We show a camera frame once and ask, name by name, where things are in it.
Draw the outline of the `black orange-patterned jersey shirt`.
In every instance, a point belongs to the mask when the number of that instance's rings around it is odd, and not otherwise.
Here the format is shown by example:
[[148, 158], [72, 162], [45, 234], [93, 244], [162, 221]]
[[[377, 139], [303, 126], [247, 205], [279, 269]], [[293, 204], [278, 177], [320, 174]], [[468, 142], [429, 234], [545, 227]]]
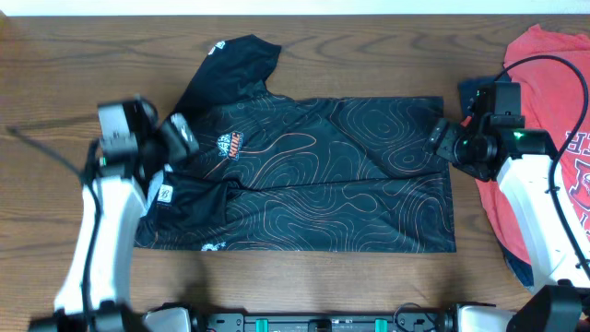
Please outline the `black orange-patterned jersey shirt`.
[[452, 253], [448, 164], [424, 151], [439, 97], [296, 101], [266, 82], [281, 49], [219, 41], [174, 108], [198, 151], [156, 177], [138, 247]]

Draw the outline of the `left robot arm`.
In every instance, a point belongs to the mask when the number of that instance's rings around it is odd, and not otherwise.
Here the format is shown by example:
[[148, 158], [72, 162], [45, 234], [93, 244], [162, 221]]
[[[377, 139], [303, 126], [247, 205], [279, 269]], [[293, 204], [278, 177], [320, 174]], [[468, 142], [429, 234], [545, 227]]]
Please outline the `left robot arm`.
[[31, 331], [196, 331], [203, 326], [186, 304], [133, 311], [130, 270], [139, 221], [150, 204], [169, 205], [163, 182], [172, 161], [198, 149], [181, 115], [158, 123], [154, 105], [136, 97], [99, 105], [101, 136], [88, 147], [78, 176], [83, 216], [77, 246], [53, 314]]

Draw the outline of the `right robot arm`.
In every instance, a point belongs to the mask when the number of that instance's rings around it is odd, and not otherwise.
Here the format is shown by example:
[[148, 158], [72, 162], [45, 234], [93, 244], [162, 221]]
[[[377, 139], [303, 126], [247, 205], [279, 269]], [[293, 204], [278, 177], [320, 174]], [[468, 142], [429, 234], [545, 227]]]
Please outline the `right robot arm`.
[[533, 273], [533, 297], [516, 312], [458, 303], [441, 313], [439, 331], [573, 331], [589, 308], [589, 243], [561, 177], [557, 149], [542, 129], [525, 128], [518, 84], [480, 88], [467, 125], [441, 119], [424, 149], [509, 201]]

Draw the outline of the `navy blue garment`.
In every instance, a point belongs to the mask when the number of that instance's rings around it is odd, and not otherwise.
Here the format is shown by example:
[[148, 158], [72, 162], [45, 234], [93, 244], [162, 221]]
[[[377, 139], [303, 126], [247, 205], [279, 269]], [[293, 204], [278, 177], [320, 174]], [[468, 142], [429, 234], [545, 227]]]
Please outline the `navy blue garment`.
[[497, 84], [509, 84], [511, 79], [504, 74], [497, 80], [494, 76], [475, 77], [457, 85], [460, 97], [461, 112], [464, 118], [482, 118], [485, 113], [500, 115], [519, 115], [513, 110], [513, 103], [505, 97], [505, 88], [497, 88]]

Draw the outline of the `red printed t-shirt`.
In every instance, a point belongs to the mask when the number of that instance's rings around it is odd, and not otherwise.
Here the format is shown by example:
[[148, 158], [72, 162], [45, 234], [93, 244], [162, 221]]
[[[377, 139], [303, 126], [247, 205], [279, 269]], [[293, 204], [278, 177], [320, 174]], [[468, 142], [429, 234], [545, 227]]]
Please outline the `red printed t-shirt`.
[[[575, 65], [589, 78], [589, 37], [546, 31], [540, 25], [530, 27], [512, 41], [504, 56], [510, 65], [523, 58], [551, 54]], [[549, 131], [560, 147], [578, 120], [583, 105], [581, 84], [567, 66], [552, 60], [537, 60], [509, 71], [509, 77], [521, 85], [522, 114], [527, 128]], [[560, 159], [566, 192], [582, 227], [589, 230], [589, 119]], [[492, 229], [508, 253], [529, 263], [522, 234], [505, 195], [495, 182], [476, 181], [480, 200]]]

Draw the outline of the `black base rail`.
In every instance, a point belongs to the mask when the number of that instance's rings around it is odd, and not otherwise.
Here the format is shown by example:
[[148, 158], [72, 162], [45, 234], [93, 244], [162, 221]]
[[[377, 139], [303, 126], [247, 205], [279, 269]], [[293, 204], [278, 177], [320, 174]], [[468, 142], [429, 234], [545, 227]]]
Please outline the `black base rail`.
[[504, 331], [512, 317], [510, 311], [478, 302], [447, 309], [407, 302], [384, 314], [202, 314], [169, 303], [144, 314], [142, 323], [162, 332]]

